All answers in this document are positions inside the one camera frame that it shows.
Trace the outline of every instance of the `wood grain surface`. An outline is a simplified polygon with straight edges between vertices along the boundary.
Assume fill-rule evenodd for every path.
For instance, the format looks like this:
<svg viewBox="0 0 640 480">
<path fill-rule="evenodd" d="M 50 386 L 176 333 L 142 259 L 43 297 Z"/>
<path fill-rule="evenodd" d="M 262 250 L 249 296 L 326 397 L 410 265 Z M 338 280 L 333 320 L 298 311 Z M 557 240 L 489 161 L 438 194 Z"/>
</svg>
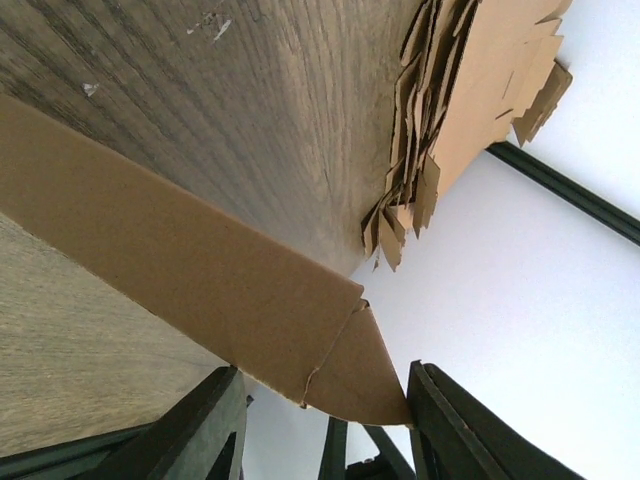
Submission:
<svg viewBox="0 0 640 480">
<path fill-rule="evenodd" d="M 0 88 L 349 274 L 419 3 L 6 0 Z M 153 420 L 211 370 L 210 354 L 1 228 L 0 454 Z"/>
</svg>

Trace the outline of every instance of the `white paint mark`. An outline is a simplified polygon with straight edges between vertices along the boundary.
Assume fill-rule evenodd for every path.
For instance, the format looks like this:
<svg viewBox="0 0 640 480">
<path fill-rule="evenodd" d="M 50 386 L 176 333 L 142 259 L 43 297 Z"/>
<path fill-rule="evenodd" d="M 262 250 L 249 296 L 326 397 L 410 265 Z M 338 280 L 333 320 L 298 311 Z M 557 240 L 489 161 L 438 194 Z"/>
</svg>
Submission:
<svg viewBox="0 0 640 480">
<path fill-rule="evenodd" d="M 231 25 L 231 19 L 228 19 L 226 22 L 224 22 L 222 24 L 222 26 L 220 27 L 220 31 L 218 32 L 218 34 L 213 38 L 214 42 L 217 42 L 220 37 L 224 34 L 224 32 L 227 31 L 227 29 L 229 28 L 229 25 Z"/>
<path fill-rule="evenodd" d="M 85 95 L 87 97 L 90 97 L 91 95 L 96 93 L 99 86 L 100 86 L 99 83 L 83 83 L 82 89 L 84 90 Z"/>
</svg>

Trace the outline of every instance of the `cardboard stack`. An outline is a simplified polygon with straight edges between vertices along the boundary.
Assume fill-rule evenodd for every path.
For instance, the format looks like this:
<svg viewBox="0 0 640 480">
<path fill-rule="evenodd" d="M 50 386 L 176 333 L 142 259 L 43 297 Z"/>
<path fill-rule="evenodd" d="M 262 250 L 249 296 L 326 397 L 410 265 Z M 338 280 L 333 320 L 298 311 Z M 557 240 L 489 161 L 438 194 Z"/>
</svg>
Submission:
<svg viewBox="0 0 640 480">
<path fill-rule="evenodd" d="M 363 222 L 367 256 L 393 270 L 405 234 L 513 124 L 530 141 L 571 83 L 555 62 L 570 0 L 425 0 L 400 54 L 385 192 Z"/>
</svg>

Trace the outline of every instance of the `wooden tabletop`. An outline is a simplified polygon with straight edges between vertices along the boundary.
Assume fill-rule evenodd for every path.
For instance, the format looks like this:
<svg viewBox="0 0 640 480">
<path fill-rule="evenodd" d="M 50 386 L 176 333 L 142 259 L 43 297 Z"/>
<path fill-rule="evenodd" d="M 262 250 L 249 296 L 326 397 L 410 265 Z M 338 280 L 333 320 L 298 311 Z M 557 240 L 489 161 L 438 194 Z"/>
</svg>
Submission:
<svg viewBox="0 0 640 480">
<path fill-rule="evenodd" d="M 350 274 L 419 3 L 9 0 L 0 85 Z M 151 421 L 211 370 L 200 347 L 2 225 L 0 241 L 26 250 L 0 257 L 0 455 Z"/>
</svg>

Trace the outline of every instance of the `white background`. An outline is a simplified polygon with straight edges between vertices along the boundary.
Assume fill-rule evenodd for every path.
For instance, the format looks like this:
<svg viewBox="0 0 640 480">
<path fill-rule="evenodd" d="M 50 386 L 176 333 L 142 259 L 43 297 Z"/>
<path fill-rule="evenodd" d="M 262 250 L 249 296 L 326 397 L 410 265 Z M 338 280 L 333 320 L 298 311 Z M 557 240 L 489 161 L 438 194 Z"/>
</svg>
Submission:
<svg viewBox="0 0 640 480">
<path fill-rule="evenodd" d="M 525 149 L 640 217 L 640 2 L 574 2 L 574 83 Z M 640 472 L 640 248 L 483 154 L 395 274 L 363 266 L 401 381 L 438 364 L 519 433 L 589 479 Z M 248 480 L 317 478 L 326 416 L 259 389 Z M 391 429 L 410 456 L 404 429 Z M 348 462 L 376 449 L 361 427 Z"/>
</svg>

